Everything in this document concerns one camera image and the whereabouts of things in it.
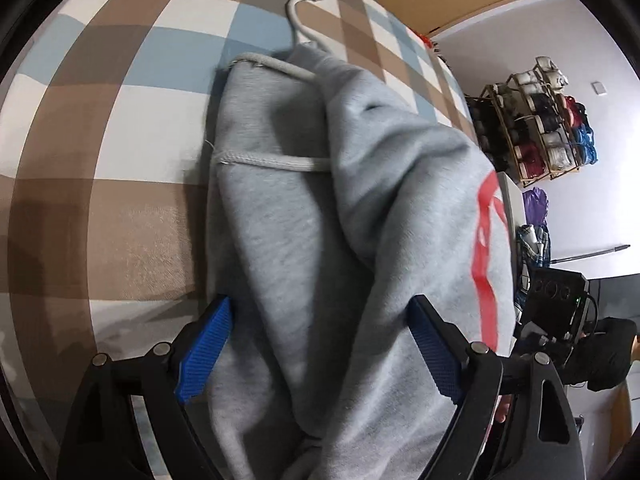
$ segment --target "checkered bed sheet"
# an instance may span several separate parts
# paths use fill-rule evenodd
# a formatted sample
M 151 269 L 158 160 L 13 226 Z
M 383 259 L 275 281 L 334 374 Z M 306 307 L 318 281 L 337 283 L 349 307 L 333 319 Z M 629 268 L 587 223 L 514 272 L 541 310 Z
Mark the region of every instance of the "checkered bed sheet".
M 142 354 L 196 316 L 220 73 L 292 47 L 286 1 L 67 0 L 21 62 L 0 110 L 0 358 L 49 468 L 92 354 Z M 474 136 L 450 71 L 376 2 L 298 13 L 417 113 Z

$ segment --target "purple bag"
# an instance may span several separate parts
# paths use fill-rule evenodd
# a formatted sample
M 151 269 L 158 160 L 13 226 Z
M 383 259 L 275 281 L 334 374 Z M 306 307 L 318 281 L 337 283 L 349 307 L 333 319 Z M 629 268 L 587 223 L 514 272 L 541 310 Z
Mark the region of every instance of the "purple bag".
M 549 202 L 546 193 L 539 187 L 534 187 L 523 194 L 524 212 L 527 217 L 527 224 L 534 227 L 546 226 L 546 213 L 549 211 Z

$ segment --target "metal screw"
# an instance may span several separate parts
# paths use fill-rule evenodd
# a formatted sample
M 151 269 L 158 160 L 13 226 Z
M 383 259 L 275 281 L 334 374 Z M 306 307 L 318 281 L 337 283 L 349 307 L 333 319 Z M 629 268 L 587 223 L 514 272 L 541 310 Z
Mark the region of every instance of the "metal screw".
M 544 352 L 536 352 L 536 355 L 534 355 L 534 357 L 536 359 L 536 362 L 541 365 L 548 365 L 551 362 L 549 356 Z
M 171 345 L 169 343 L 158 343 L 154 346 L 154 354 L 156 355 L 167 355 L 171 350 Z
M 107 354 L 96 354 L 94 355 L 94 358 L 91 359 L 91 362 L 94 366 L 102 366 L 107 362 L 108 357 L 109 356 Z
M 476 354 L 486 354 L 489 351 L 489 347 L 485 345 L 482 341 L 473 341 L 471 343 L 471 349 Z

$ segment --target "shoe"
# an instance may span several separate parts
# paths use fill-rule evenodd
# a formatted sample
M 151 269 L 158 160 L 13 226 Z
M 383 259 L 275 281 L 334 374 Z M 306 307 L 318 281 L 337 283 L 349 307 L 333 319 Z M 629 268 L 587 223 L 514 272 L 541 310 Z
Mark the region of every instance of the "shoe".
M 545 90 L 542 88 L 542 83 L 529 83 L 521 86 L 522 92 L 526 95 L 530 94 L 543 94 Z
M 549 132 L 546 134 L 542 134 L 542 141 L 548 148 L 554 148 L 556 146 L 562 146 L 564 144 L 562 142 L 562 136 L 558 132 Z
M 511 88 L 509 88 L 509 85 L 505 85 L 504 83 L 499 85 L 495 84 L 494 88 L 495 93 L 500 95 L 506 95 L 512 92 Z
M 585 124 L 588 128 L 590 128 L 589 120 L 587 118 L 587 110 L 584 107 L 584 105 L 582 103 L 576 102 L 575 108 L 578 110 L 578 114 L 580 115 L 580 120 L 582 121 L 582 124 Z
M 582 124 L 582 118 L 580 116 L 580 112 L 578 111 L 578 107 L 576 105 L 575 99 L 570 95 L 565 96 L 566 102 L 566 116 L 569 122 L 569 126 L 572 128 L 578 128 Z
M 502 102 L 504 103 L 504 109 L 515 114 L 518 110 L 518 102 L 516 101 L 516 97 L 514 93 L 517 90 L 513 90 L 509 88 L 507 85 L 500 85 L 498 88 L 498 97 L 502 98 Z
M 554 94 L 558 108 L 564 108 L 566 110 L 566 98 L 562 94 Z
M 514 150 L 517 148 L 517 144 L 520 143 L 520 134 L 515 128 L 509 130 L 509 137 L 511 137 L 511 143 L 514 145 Z
M 546 78 L 551 85 L 551 89 L 555 92 L 561 91 L 562 88 L 569 84 L 568 79 L 559 70 L 551 70 L 545 73 Z
M 556 146 L 547 150 L 549 165 L 552 170 L 562 171 L 572 166 L 564 146 Z
M 558 126 L 560 126 L 560 119 L 552 109 L 542 110 L 535 115 L 535 117 L 538 131 L 541 134 L 545 132 L 554 132 L 558 129 Z
M 527 126 L 526 120 L 521 115 L 518 115 L 515 120 L 515 129 L 518 132 L 518 136 L 520 137 L 520 142 L 524 142 L 525 140 L 530 139 L 529 135 L 529 127 Z
M 553 110 L 554 105 L 551 97 L 546 94 L 531 94 L 526 96 L 527 105 L 531 113 L 543 112 L 545 110 Z
M 533 72 L 533 70 L 528 70 L 527 72 L 521 72 L 519 74 L 513 74 L 513 78 L 520 86 L 526 85 L 528 83 L 538 82 L 538 76 L 535 72 Z
M 482 121 L 487 130 L 500 130 L 500 119 L 494 105 L 489 100 L 478 101 L 478 110 L 480 111 L 479 121 Z
M 594 146 L 594 135 L 591 127 L 581 124 L 578 128 L 573 128 L 572 131 L 582 164 L 595 164 L 598 161 L 598 154 Z
M 518 167 L 524 180 L 537 178 L 545 173 L 545 166 L 541 161 L 526 160 L 521 162 Z
M 505 110 L 507 113 L 504 114 L 504 124 L 505 126 L 507 126 L 507 129 L 510 130 L 511 128 L 515 128 L 516 123 L 513 120 L 513 116 L 510 113 L 510 110 Z
M 488 152 L 491 149 L 491 144 L 489 143 L 489 139 L 487 139 L 484 135 L 478 135 L 478 146 L 484 152 Z
M 549 56 L 538 56 L 536 58 L 536 64 L 540 67 L 542 72 L 551 72 L 552 70 L 558 70 L 556 64 L 551 61 Z
M 513 151 L 516 154 L 516 158 L 519 162 L 537 162 L 540 159 L 540 152 L 538 147 L 531 140 L 521 142 L 519 145 L 513 147 Z
M 495 171 L 508 171 L 509 170 L 509 161 L 505 156 L 496 156 L 494 157 L 494 168 Z

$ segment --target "clothing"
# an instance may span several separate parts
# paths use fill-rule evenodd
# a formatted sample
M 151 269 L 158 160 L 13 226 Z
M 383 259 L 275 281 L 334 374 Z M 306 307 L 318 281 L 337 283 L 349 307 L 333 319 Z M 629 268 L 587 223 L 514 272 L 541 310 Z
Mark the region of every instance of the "clothing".
M 558 370 L 562 384 L 587 382 L 593 392 L 607 390 L 625 380 L 631 368 L 631 347 L 638 327 L 630 319 L 606 317 L 594 334 L 578 341 L 564 368 Z
M 416 480 L 455 406 L 408 301 L 509 351 L 497 177 L 366 70 L 308 45 L 252 59 L 226 82 L 207 204 L 208 292 L 235 309 L 207 392 L 227 476 Z

